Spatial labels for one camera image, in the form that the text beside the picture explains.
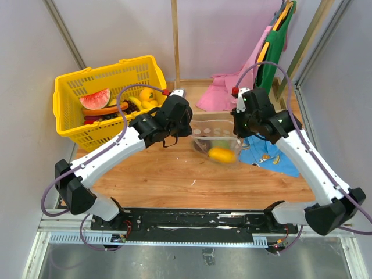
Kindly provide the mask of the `clear zip top bag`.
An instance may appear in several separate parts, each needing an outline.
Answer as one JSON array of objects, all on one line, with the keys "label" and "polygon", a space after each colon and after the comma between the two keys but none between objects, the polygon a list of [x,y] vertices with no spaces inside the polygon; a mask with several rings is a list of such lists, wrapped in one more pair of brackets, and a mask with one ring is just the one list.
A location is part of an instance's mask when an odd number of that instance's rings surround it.
[{"label": "clear zip top bag", "polygon": [[225,166],[239,162],[242,141],[233,133],[229,120],[192,120],[191,146],[206,159]]}]

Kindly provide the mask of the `green cabbage toy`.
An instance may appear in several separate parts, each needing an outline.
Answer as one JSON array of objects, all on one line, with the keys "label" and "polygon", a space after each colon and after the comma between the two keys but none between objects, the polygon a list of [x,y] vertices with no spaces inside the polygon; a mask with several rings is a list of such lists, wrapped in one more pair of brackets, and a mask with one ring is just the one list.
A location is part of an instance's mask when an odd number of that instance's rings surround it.
[{"label": "green cabbage toy", "polygon": [[212,141],[212,147],[230,149],[230,142],[225,139],[215,139]]}]

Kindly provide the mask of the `yellow mango toy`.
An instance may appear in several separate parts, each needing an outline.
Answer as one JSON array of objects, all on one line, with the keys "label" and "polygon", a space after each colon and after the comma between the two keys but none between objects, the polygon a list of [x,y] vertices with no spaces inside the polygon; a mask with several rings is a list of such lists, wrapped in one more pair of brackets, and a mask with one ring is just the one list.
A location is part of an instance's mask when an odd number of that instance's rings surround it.
[{"label": "yellow mango toy", "polygon": [[209,149],[208,156],[221,163],[234,163],[236,161],[235,153],[227,148],[214,147]]}]

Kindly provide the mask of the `dark purple mangosteen toy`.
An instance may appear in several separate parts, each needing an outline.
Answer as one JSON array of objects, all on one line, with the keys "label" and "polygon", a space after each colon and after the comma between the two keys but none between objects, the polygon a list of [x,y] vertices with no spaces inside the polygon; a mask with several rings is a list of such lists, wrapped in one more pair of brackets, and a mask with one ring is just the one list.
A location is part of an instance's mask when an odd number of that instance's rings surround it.
[{"label": "dark purple mangosteen toy", "polygon": [[212,147],[211,141],[206,137],[197,138],[195,144],[197,145],[198,150],[203,153],[207,153]]}]

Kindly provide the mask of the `green cloth garment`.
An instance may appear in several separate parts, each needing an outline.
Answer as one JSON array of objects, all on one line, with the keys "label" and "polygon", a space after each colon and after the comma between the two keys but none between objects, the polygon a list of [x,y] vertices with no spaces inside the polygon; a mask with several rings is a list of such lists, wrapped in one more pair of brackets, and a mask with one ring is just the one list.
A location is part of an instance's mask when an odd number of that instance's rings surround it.
[{"label": "green cloth garment", "polygon": [[[269,42],[270,46],[264,61],[273,62],[275,64],[279,62],[281,54],[285,48],[288,27],[292,16],[296,11],[296,4],[296,1],[289,1],[285,4],[284,10],[281,12],[278,19],[274,23],[273,28],[267,35],[264,43]],[[255,87],[263,88],[267,93],[269,93],[275,73],[275,66],[269,64],[259,65],[257,67]]]}]

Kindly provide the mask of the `yellow lemon toy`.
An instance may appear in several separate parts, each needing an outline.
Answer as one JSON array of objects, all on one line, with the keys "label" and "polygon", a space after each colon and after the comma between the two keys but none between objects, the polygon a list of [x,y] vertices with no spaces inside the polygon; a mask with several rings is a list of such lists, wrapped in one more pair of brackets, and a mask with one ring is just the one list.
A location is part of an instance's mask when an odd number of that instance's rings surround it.
[{"label": "yellow lemon toy", "polygon": [[159,106],[157,100],[151,100],[151,101],[142,101],[141,105],[144,109],[152,109],[154,107]]}]

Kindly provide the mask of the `blue cartoon print cloth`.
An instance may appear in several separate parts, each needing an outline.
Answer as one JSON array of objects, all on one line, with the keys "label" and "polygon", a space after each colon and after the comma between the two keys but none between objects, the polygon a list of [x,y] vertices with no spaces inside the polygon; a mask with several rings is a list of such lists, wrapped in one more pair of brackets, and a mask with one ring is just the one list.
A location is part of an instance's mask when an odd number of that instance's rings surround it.
[{"label": "blue cartoon print cloth", "polygon": [[247,137],[242,142],[239,160],[243,163],[291,177],[299,177],[299,171],[281,150],[270,141],[256,136]]}]

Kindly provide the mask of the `pink cloth garment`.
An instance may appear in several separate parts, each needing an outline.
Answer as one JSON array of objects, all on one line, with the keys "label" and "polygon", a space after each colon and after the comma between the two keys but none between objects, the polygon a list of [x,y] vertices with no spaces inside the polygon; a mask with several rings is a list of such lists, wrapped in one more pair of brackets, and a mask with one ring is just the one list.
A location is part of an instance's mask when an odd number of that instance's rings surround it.
[{"label": "pink cloth garment", "polygon": [[236,107],[237,100],[231,95],[232,88],[236,86],[244,71],[257,62],[264,41],[271,29],[271,25],[265,28],[250,57],[240,70],[233,74],[215,74],[212,76],[213,82],[197,102],[197,108],[207,112],[215,112],[231,111]]}]

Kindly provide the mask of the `orange fruit toy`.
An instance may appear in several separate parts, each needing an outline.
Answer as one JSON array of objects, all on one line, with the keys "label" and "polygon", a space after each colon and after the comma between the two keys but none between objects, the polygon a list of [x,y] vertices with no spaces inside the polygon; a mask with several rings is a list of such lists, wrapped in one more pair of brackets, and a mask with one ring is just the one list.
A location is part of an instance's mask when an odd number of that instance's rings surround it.
[{"label": "orange fruit toy", "polygon": [[139,93],[139,98],[141,101],[147,101],[147,102],[155,100],[155,91],[151,88],[144,88]]}]

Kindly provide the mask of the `yellow clothes hanger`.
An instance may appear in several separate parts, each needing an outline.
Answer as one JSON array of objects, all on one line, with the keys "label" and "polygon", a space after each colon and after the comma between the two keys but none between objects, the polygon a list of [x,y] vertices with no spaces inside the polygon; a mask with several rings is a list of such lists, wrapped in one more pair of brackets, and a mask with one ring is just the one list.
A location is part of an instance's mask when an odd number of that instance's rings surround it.
[{"label": "yellow clothes hanger", "polygon": [[257,57],[257,61],[256,61],[257,63],[264,61],[269,46],[270,46],[270,43],[269,42],[265,42],[264,43],[264,45],[262,47],[262,50],[261,50],[259,56]]}]

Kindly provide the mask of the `watermelon slice toy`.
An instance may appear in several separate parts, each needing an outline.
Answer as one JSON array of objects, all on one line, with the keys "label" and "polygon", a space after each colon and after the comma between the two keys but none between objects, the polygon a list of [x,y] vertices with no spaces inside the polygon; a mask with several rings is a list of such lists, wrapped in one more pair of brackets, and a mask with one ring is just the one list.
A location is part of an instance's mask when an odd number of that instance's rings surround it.
[{"label": "watermelon slice toy", "polygon": [[110,89],[106,88],[91,95],[86,95],[79,99],[85,109],[98,110],[104,108],[110,101]]}]

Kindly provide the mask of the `orange hot dog toy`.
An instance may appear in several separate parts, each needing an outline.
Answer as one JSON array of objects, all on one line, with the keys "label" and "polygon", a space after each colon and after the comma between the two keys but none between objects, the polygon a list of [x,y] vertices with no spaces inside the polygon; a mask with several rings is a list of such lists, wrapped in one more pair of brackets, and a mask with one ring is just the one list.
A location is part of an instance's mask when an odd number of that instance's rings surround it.
[{"label": "orange hot dog toy", "polygon": [[128,108],[128,103],[123,102],[120,106],[110,106],[107,108],[97,109],[97,110],[89,110],[83,109],[82,114],[84,116],[101,116],[101,115],[109,115],[112,113],[118,113],[120,110],[125,110]]}]

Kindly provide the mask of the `yellow plastic shopping basket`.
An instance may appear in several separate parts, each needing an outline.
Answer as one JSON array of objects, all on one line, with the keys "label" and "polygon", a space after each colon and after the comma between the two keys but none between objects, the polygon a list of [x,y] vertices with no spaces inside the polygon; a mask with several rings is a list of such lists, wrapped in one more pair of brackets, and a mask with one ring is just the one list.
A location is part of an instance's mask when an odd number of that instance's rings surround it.
[{"label": "yellow plastic shopping basket", "polygon": [[53,93],[57,133],[87,152],[94,151],[121,132],[123,118],[118,116],[100,123],[84,124],[80,98],[105,89],[110,90],[112,99],[117,96],[121,100],[128,100],[131,96],[138,98],[145,84],[160,89],[167,87],[164,75],[152,55],[123,59],[116,64],[94,69],[88,67],[57,77]]}]

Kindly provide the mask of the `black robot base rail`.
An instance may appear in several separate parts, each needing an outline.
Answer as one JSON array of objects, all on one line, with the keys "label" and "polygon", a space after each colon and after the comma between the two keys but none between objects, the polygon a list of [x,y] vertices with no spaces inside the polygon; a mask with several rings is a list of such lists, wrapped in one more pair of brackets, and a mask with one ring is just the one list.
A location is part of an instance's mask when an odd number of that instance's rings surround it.
[{"label": "black robot base rail", "polygon": [[251,244],[254,234],[298,232],[293,224],[270,224],[258,210],[149,208],[127,208],[115,225],[93,216],[91,229],[115,233],[130,229],[131,242],[171,245]]}]

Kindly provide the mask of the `wooden clothes rack frame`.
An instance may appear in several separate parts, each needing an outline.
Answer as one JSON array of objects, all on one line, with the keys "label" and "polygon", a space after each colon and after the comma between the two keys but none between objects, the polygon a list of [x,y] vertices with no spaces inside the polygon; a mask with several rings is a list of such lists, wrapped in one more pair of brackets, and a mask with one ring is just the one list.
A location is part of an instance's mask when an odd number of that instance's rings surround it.
[{"label": "wooden clothes rack frame", "polygon": [[[298,1],[279,64],[296,81],[339,1]],[[252,53],[281,1],[177,1],[182,79],[237,71]]]}]

